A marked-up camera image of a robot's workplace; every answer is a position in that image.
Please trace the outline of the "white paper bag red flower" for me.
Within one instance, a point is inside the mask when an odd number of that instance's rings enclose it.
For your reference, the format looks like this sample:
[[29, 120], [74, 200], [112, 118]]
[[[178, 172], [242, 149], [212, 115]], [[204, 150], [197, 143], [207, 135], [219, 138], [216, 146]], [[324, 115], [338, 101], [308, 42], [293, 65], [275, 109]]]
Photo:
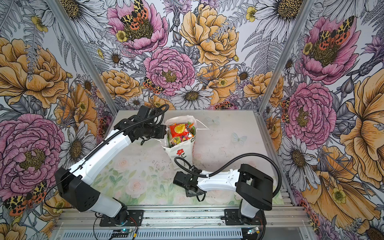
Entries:
[[[190, 126], [190, 133], [187, 136], [190, 138], [192, 137], [192, 139], [176, 145], [175, 147], [171, 147], [170, 140], [172, 137], [170, 134], [170, 126], [173, 124], [188, 124]], [[181, 168], [175, 163], [174, 158], [181, 157], [185, 159], [187, 163], [192, 164], [197, 133], [199, 130], [206, 130], [207, 126], [197, 120], [194, 116], [190, 115], [170, 118], [165, 121], [164, 125], [167, 127], [167, 134], [163, 140], [161, 140], [161, 145], [171, 159], [171, 165], [173, 166], [174, 170], [179, 171]]]

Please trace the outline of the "red yellow snack packet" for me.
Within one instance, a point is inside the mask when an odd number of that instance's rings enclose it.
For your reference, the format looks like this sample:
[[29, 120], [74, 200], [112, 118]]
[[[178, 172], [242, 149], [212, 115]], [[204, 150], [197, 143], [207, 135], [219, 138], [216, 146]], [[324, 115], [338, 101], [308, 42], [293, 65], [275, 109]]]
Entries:
[[190, 133], [188, 124], [173, 124], [170, 126], [170, 134], [172, 138], [181, 137]]

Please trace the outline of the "Fox's red fruit candy bag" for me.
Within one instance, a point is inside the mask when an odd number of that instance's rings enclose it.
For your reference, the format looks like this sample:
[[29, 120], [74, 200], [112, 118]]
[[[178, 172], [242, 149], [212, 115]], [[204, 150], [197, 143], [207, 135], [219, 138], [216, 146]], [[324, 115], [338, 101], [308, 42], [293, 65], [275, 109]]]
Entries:
[[171, 147], [175, 147], [176, 145], [179, 145], [183, 142], [187, 142], [189, 140], [191, 140], [192, 137], [190, 138], [189, 136], [187, 135], [182, 135], [182, 136], [176, 136], [176, 137], [173, 137], [171, 138], [170, 140], [170, 146]]

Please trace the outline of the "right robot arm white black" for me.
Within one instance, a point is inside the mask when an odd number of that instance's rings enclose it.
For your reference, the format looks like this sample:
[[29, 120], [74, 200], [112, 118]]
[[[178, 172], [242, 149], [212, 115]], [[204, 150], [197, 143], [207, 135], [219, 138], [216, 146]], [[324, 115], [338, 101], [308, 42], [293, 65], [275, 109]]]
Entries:
[[187, 197], [205, 196], [210, 191], [237, 193], [242, 198], [238, 216], [246, 220], [255, 218], [261, 210], [272, 210], [273, 183], [269, 175], [248, 164], [216, 175], [201, 170], [190, 170], [189, 173], [179, 171], [173, 180], [174, 185], [185, 190]]

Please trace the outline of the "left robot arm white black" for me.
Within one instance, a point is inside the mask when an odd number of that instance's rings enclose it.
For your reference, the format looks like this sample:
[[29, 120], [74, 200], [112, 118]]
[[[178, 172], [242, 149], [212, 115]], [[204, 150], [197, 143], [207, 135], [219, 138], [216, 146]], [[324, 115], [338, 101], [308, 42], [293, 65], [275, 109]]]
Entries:
[[127, 207], [120, 201], [101, 194], [92, 187], [98, 174], [124, 148], [136, 140], [163, 139], [166, 126], [152, 120], [133, 117], [118, 122], [94, 150], [68, 169], [55, 173], [60, 196], [79, 212], [92, 211], [107, 216], [121, 225], [129, 218]]

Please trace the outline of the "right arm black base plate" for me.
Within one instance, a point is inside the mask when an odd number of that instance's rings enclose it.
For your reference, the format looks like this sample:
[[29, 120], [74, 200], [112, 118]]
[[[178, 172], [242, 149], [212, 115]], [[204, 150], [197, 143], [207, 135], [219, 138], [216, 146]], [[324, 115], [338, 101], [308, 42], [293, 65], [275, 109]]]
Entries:
[[225, 209], [221, 220], [223, 220], [227, 226], [263, 226], [266, 223], [265, 214], [262, 210], [259, 210], [255, 217], [249, 218], [241, 215], [240, 209]]

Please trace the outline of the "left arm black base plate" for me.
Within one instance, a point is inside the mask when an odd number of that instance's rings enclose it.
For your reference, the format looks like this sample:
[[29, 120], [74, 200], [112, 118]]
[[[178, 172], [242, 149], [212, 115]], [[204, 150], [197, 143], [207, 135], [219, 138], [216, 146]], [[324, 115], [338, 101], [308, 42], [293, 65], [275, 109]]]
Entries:
[[140, 227], [142, 225], [143, 210], [123, 210], [116, 217], [102, 215], [100, 227]]

